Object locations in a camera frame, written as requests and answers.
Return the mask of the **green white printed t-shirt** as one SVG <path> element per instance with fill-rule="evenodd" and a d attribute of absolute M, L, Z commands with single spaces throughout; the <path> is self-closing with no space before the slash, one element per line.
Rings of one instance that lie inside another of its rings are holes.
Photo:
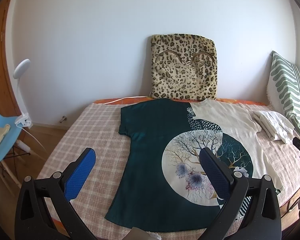
<path fill-rule="evenodd" d="M 199 162 L 209 148 L 232 171 L 282 180 L 258 141 L 261 127 L 243 107 L 206 99 L 157 99 L 121 109 L 119 133 L 130 138 L 127 164 L 106 220 L 153 232 L 207 228 L 225 198 Z"/>

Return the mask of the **folded white cloth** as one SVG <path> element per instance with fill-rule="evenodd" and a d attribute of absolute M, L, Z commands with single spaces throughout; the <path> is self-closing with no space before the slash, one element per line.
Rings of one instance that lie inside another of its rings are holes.
<path fill-rule="evenodd" d="M 271 141 L 281 140 L 285 144 L 294 138 L 294 126 L 282 114 L 276 111 L 253 111 L 253 119 L 264 129 Z"/>

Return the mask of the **green white striped pillow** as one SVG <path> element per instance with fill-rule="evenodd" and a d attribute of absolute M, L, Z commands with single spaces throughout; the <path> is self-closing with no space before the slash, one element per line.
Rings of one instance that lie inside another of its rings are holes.
<path fill-rule="evenodd" d="M 275 111 L 284 115 L 300 136 L 300 68 L 272 52 L 267 97 Z"/>

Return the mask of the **white clip desk lamp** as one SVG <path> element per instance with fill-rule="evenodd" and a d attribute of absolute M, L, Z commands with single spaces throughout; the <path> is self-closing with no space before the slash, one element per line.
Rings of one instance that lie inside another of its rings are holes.
<path fill-rule="evenodd" d="M 17 126 L 21 125 L 22 127 L 31 127 L 32 121 L 27 112 L 26 107 L 24 106 L 23 96 L 21 94 L 21 77 L 25 74 L 25 72 L 30 68 L 31 61 L 30 59 L 24 59 L 21 61 L 13 72 L 13 78 L 17 81 L 17 99 L 21 102 L 22 106 L 20 107 L 21 114 L 16 118 L 15 124 Z"/>

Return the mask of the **light blue chair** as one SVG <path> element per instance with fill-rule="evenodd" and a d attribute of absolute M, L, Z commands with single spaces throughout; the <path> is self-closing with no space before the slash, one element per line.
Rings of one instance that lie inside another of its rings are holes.
<path fill-rule="evenodd" d="M 0 114 L 0 164 L 19 188 L 21 183 L 7 166 L 5 159 L 31 154 L 31 149 L 18 139 L 23 128 L 16 116 L 4 117 Z"/>

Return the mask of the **pink plaid bed blanket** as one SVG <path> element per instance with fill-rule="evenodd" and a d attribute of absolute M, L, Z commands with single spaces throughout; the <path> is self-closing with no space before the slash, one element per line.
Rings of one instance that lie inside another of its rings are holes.
<path fill-rule="evenodd" d="M 38 176 L 46 178 L 65 169 L 85 148 L 93 148 L 96 164 L 71 204 L 91 232 L 105 239 L 122 239 L 129 232 L 105 219 L 129 155 L 130 139 L 119 134 L 121 108 L 122 105 L 90 104 L 62 137 Z M 263 130 L 257 138 L 283 183 L 278 195 L 279 205 L 283 206 L 300 188 L 300 154 L 292 144 L 271 141 Z"/>

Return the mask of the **wooden door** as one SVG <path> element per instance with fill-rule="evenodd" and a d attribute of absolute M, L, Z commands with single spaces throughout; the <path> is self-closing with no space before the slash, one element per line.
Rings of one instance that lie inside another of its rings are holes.
<path fill-rule="evenodd" d="M 1 0 L 0 2 L 0 114 L 19 116 L 21 111 L 14 96 L 6 60 L 5 33 L 10 1 Z"/>

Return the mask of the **leopard print cushion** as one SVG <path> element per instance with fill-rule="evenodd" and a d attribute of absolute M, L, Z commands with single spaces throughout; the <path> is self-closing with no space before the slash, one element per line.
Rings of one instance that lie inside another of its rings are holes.
<path fill-rule="evenodd" d="M 151 97 L 216 99 L 217 51 L 213 40 L 193 34 L 153 35 L 151 55 Z"/>

